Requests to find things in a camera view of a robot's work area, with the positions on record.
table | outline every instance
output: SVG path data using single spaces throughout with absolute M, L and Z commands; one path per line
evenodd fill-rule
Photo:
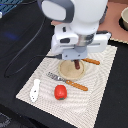
M 43 14 L 37 4 L 19 5 L 0 20 L 0 104 L 50 128 L 74 128 L 71 124 L 16 99 L 16 94 L 43 58 L 35 59 L 17 75 L 10 78 L 3 76 L 7 64 L 34 36 L 42 20 Z M 46 20 L 40 35 L 22 53 L 8 73 L 16 71 L 37 54 L 47 54 L 54 32 L 50 22 Z M 128 45 L 114 41 L 109 41 L 108 44 L 118 47 L 118 50 L 94 128 L 126 128 L 128 126 Z

placemat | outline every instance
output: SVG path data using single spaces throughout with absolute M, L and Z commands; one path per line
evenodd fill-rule
M 76 82 L 87 86 L 89 89 L 87 92 L 48 78 L 46 73 L 49 71 L 58 75 L 57 65 L 59 60 L 44 58 L 16 98 L 78 128 L 93 128 L 116 50 L 117 48 L 114 46 L 107 46 L 102 53 L 88 55 L 88 58 L 99 60 L 101 64 L 94 65 L 85 62 L 86 74 Z M 36 78 L 41 79 L 40 92 L 38 100 L 32 103 L 29 94 Z M 65 100 L 58 101 L 54 98 L 54 88 L 57 84 L 66 86 L 68 94 Z

